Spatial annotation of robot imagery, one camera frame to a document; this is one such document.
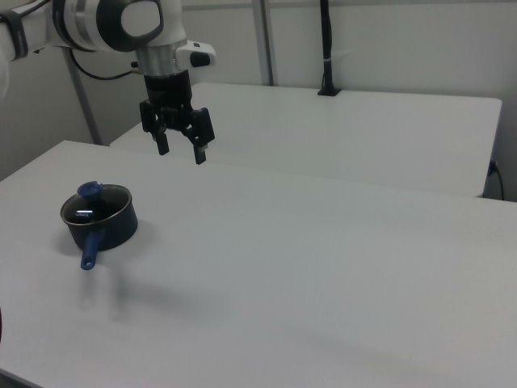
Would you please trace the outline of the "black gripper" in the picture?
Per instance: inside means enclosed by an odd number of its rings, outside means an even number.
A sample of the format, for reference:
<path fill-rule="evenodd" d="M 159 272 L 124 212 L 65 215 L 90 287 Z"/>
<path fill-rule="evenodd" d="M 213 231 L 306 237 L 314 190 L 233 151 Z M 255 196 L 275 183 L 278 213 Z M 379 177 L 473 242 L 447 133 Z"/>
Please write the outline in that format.
<path fill-rule="evenodd" d="M 215 139 L 207 108 L 193 110 L 191 80 L 187 70 L 164 77 L 144 76 L 148 99 L 140 103 L 141 123 L 158 147 L 158 153 L 169 152 L 166 129 L 177 131 L 191 142 L 195 163 L 206 161 L 208 143 Z"/>

